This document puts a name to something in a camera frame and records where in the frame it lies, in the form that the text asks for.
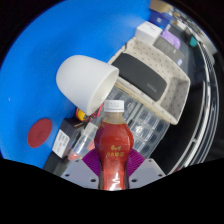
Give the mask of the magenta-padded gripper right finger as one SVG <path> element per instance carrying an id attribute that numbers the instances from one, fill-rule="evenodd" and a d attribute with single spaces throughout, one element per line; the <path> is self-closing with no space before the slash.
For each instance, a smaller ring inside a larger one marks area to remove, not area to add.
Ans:
<path id="1" fill-rule="evenodd" d="M 145 159 L 132 149 L 126 163 L 127 187 L 140 188 L 165 177 L 165 173 L 154 159 Z"/>

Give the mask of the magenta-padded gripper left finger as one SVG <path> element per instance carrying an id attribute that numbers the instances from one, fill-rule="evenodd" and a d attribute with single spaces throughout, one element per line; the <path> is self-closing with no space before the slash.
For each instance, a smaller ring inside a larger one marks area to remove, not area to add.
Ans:
<path id="1" fill-rule="evenodd" d="M 76 185 L 89 189 L 98 189 L 101 165 L 95 149 L 89 151 L 82 159 L 74 159 L 61 177 Z"/>

